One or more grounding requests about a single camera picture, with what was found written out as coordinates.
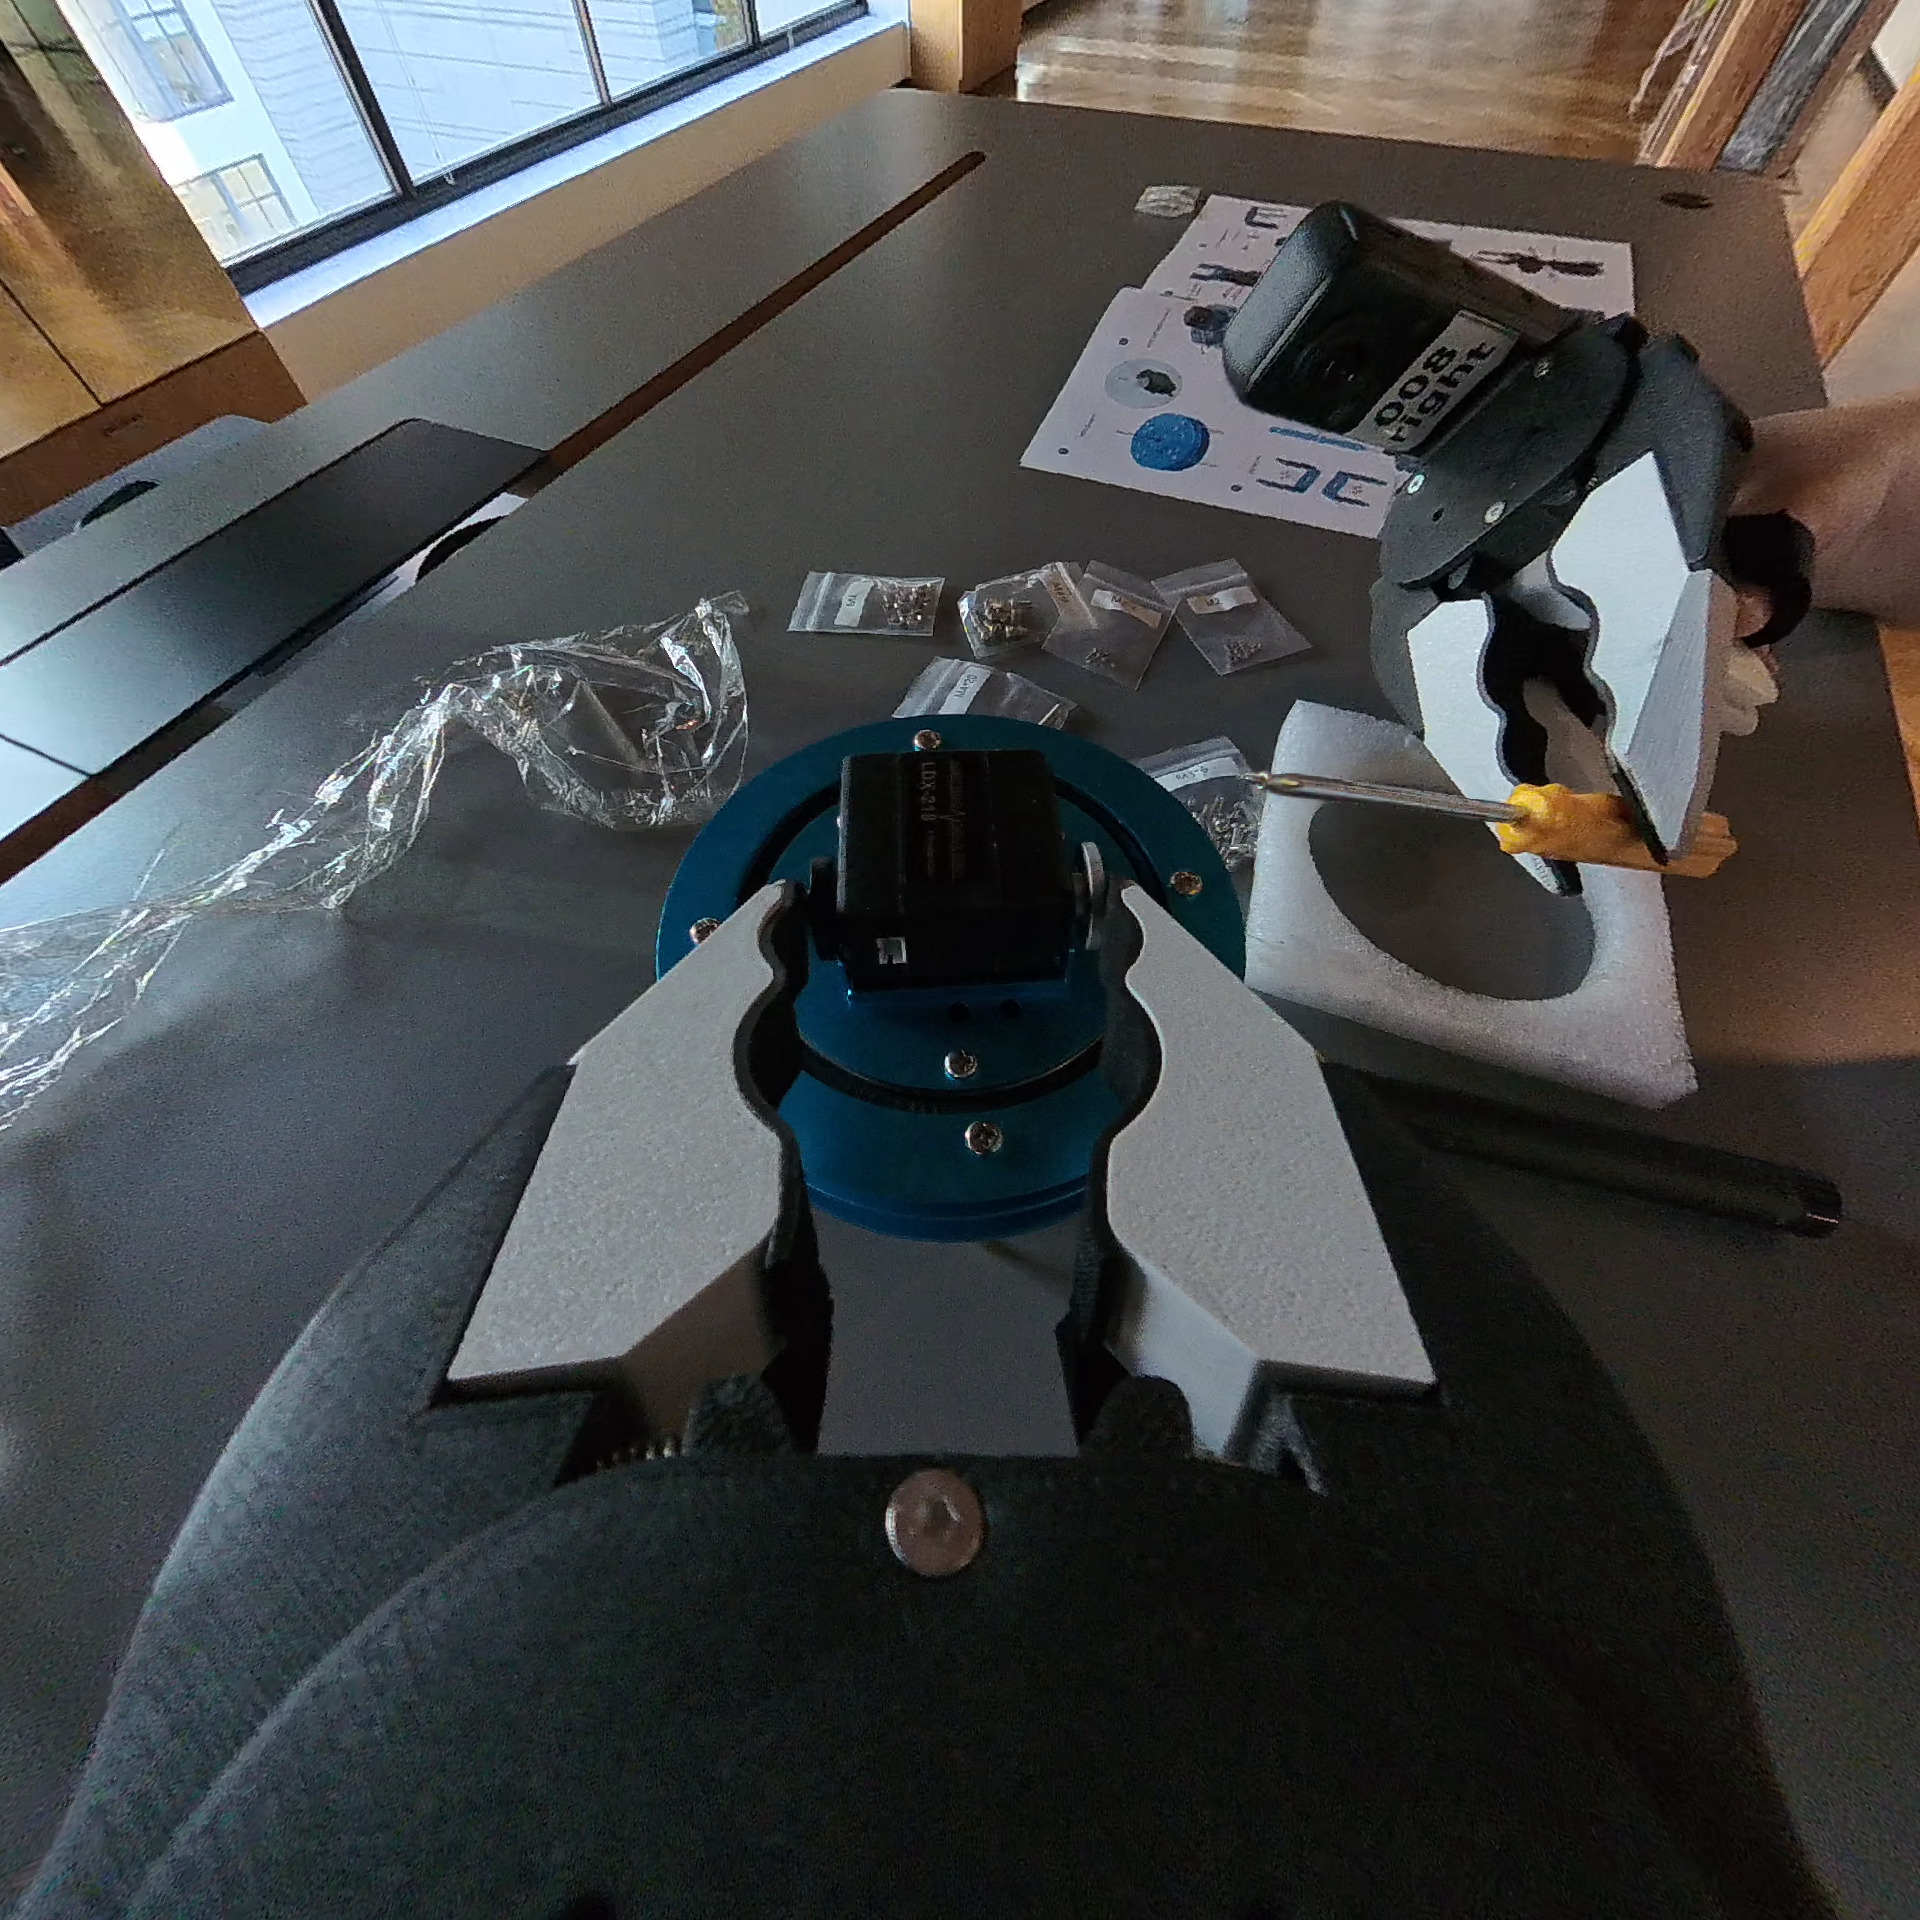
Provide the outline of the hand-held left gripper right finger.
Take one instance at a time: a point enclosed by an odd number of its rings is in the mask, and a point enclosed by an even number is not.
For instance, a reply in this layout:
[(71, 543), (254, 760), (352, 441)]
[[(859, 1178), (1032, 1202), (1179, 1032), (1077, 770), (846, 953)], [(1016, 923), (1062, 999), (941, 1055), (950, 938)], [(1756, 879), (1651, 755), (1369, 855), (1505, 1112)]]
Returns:
[(1138, 882), (1113, 884), (1098, 959), (1116, 1116), (1062, 1319), (1074, 1434), (1119, 1378), (1177, 1390), (1197, 1449), (1236, 1461), (1274, 1391), (1431, 1391), (1313, 1045)]

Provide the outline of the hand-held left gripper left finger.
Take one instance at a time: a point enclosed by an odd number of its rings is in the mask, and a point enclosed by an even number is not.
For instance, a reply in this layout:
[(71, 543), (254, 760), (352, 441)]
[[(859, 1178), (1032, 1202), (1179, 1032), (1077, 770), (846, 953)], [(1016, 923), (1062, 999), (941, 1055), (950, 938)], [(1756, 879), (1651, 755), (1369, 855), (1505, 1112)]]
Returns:
[(768, 882), (579, 1048), (449, 1388), (586, 1384), (663, 1438), (754, 1378), (817, 1446), (829, 1287), (778, 1112), (806, 956), (799, 887)]

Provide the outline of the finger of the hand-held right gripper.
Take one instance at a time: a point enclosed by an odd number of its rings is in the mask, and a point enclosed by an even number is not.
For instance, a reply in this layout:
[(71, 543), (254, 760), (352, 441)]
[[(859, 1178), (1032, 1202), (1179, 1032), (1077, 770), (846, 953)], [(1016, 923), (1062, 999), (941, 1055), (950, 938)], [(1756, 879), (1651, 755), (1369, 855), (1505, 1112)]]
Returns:
[(1406, 632), (1419, 737), (1463, 797), (1503, 804), (1562, 777), (1555, 755), (1576, 728), (1557, 683), (1569, 639), (1489, 594), (1442, 599)]
[(1710, 667), (1719, 580), (1681, 541), (1662, 460), (1603, 478), (1544, 554), (1550, 587), (1585, 614), (1597, 741), (1651, 862), (1687, 857), (1713, 780)]

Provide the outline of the yellow handled screwdriver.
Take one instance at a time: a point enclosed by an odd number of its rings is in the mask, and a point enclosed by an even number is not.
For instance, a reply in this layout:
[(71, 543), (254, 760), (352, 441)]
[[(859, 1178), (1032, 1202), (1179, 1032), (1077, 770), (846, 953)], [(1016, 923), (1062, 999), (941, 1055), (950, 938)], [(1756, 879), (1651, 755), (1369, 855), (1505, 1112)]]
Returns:
[(1491, 827), (1510, 857), (1534, 855), (1566, 866), (1597, 866), (1670, 877), (1710, 877), (1738, 851), (1725, 817), (1703, 812), (1681, 851), (1658, 851), (1618, 793), (1571, 789), (1559, 781), (1519, 783), (1505, 800), (1478, 800), (1377, 780), (1333, 780), (1254, 771), (1245, 783), (1288, 800), (1372, 804)]

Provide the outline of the blue round robot arm base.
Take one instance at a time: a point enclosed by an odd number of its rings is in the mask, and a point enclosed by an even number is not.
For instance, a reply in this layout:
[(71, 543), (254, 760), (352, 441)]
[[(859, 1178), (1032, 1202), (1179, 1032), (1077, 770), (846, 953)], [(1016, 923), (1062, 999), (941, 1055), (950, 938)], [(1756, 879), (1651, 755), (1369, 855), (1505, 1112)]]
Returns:
[(778, 1110), (811, 1206), (883, 1236), (1022, 1236), (1083, 1206), (1092, 1146), (1118, 1112), (1100, 1067), (1100, 943), (1074, 953), (1059, 979), (853, 995), (808, 923), (811, 868), (835, 855), (846, 757), (921, 749), (1042, 751), (1066, 837), (1098, 846), (1110, 893), (1139, 884), (1229, 971), (1243, 971), (1236, 887), (1187, 807), (1105, 745), (991, 715), (885, 718), (745, 780), (668, 885), (656, 971), (694, 950), (699, 923), (793, 882), (808, 956), (793, 997), (798, 1072)]

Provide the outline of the black servo motor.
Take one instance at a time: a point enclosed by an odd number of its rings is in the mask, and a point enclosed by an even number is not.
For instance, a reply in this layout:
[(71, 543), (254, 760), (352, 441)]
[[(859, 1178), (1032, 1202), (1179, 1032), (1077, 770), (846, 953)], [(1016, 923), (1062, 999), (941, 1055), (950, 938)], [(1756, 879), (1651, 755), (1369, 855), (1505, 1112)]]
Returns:
[(833, 823), (806, 911), (851, 995), (1059, 982), (1100, 946), (1105, 860), (1068, 840), (1035, 748), (851, 753)]

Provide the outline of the grey desk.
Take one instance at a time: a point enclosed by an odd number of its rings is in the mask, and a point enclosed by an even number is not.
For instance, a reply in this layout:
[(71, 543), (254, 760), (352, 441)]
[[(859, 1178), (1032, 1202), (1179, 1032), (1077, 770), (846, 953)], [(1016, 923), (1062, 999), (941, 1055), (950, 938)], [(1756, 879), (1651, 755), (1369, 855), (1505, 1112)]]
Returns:
[[(1082, 701), (1121, 753), (1296, 698), (1377, 704), (1373, 549), (1028, 472), (1108, 299), (1174, 243), (1139, 187), (1341, 197), (1397, 219), (1622, 238), (1659, 330), (1758, 413), (1819, 400), (1777, 191), (1110, 109), (878, 93), (241, 446), (196, 486), (329, 463), (402, 417), (535, 448), (835, 267), (424, 586), (334, 629), (5, 890), (114, 908), (258, 848), (501, 642), (751, 606), (751, 768), (890, 714), (900, 642), (785, 635), (814, 566), (1139, 572), (1236, 556), (1309, 655), (1234, 679), (1167, 648)], [(1695, 1095), (1650, 1122), (1810, 1166), (1803, 1240), (1449, 1163), (1571, 1312), (1677, 1480), (1792, 1816), (1850, 1915), (1916, 1915), (1916, 827), (1878, 642), (1819, 620), (1733, 739), (1739, 857), (1674, 891)], [(460, 745), (426, 830), (338, 914), (189, 926), (140, 1002), (3, 1131), (3, 1903), (78, 1784), (140, 1604), (228, 1434), (335, 1279), (520, 1087), (651, 971), (680, 833), (578, 825)]]

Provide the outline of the person's right hand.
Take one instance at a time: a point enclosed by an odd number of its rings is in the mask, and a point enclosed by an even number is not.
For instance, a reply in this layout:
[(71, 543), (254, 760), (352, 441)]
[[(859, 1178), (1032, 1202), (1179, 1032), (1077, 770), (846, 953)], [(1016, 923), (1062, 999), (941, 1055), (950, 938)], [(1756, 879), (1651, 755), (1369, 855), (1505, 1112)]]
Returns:
[(1814, 612), (1917, 629), (1917, 390), (1751, 422), (1733, 511), (1811, 539)]

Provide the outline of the white foam block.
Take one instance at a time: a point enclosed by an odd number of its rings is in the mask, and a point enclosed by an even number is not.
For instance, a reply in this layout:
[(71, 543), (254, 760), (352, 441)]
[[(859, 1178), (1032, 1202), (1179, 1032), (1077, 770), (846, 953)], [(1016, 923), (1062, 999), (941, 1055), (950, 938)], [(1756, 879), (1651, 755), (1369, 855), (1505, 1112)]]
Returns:
[(1647, 1110), (1698, 1085), (1662, 882), (1587, 868), (1557, 895), (1465, 820), (1264, 795), (1245, 984)]

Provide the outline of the cluster of screw bags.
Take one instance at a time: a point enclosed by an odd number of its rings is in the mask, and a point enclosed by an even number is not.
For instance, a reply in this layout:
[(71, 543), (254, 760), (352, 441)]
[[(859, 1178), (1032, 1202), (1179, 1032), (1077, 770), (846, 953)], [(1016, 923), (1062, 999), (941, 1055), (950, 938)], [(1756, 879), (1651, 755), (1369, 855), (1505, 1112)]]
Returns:
[[(815, 570), (801, 581), (785, 632), (803, 638), (929, 642), (945, 584)], [(1217, 678), (1304, 659), (1301, 633), (1231, 557), (1145, 580), (1108, 562), (1043, 562), (966, 587), (956, 598), (963, 655), (925, 663), (894, 715), (991, 715), (1064, 732), (1066, 693), (1016, 670), (1040, 655), (1101, 686), (1138, 692), (1169, 632)], [(1245, 753), (1226, 734), (1136, 760), (1207, 833), (1227, 871), (1251, 866), (1260, 801)]]

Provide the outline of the black rod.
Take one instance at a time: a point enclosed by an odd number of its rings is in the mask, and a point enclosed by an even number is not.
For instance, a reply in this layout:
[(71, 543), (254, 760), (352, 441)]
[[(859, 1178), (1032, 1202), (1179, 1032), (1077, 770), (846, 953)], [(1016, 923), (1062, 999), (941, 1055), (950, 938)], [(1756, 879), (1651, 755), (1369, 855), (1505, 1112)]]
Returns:
[(1834, 1236), (1844, 1220), (1839, 1188), (1794, 1163), (1383, 1077), (1372, 1087), (1423, 1143), (1457, 1158), (1786, 1236)]

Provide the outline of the printed instruction sheets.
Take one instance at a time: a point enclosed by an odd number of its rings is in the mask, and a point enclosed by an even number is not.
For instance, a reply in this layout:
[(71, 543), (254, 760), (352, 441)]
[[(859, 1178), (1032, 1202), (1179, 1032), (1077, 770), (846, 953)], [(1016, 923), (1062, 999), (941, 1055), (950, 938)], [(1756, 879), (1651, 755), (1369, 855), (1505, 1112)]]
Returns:
[(1403, 472), (1239, 400), (1220, 353), (1229, 317), (1221, 301), (1116, 292), (1019, 463), (1375, 539)]

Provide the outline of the crumpled clear plastic wrap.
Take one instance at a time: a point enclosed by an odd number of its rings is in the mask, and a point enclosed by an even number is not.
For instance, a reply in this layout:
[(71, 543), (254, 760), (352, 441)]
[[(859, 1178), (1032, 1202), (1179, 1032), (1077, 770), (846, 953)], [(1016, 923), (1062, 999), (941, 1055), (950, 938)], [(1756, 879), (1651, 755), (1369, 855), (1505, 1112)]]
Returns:
[(697, 827), (745, 773), (737, 592), (662, 621), (491, 645), (277, 809), (233, 862), (132, 898), (3, 923), (2, 1125), (127, 1019), (199, 922), (340, 909), (420, 837), (447, 757), (480, 741), (539, 809), (612, 832)]

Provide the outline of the black flat panel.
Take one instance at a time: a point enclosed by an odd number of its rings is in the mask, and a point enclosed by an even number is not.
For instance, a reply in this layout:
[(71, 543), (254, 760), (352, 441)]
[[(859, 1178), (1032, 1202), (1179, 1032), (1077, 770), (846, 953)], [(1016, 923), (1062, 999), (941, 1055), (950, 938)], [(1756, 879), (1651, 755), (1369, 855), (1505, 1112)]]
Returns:
[(543, 449), (404, 417), (204, 532), (132, 551), (127, 503), (3, 572), (2, 832), (299, 645), (539, 467)]

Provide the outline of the wooden cabinet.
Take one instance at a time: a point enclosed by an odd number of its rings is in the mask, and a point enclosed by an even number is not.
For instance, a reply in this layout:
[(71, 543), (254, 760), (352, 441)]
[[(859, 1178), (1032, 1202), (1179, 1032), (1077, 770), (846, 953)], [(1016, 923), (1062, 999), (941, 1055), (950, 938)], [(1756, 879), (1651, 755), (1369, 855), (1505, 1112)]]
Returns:
[(53, 3), (2, 6), (2, 520), (305, 395)]

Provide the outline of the large window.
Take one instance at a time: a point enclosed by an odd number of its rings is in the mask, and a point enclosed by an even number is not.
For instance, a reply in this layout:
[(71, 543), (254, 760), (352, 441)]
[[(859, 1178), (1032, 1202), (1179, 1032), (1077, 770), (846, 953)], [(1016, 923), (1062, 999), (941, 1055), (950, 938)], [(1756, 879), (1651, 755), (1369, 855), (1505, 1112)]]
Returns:
[(244, 283), (863, 19), (825, 2), (60, 3)]

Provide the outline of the wooden shelf frame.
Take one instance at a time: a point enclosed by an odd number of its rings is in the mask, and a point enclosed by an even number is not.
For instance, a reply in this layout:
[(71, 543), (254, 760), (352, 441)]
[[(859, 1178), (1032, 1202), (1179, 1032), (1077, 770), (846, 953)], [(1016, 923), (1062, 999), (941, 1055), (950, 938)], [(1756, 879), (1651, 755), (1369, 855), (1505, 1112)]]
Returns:
[[(1684, 3), (1631, 113), (1637, 163), (1679, 179), (1665, 203), (1702, 212), (1708, 178), (1782, 179), (1839, 79), (1872, 52), (1892, 2)], [(1917, 79), (1909, 72), (1792, 239), (1816, 355), (1829, 367), (1916, 259)]]

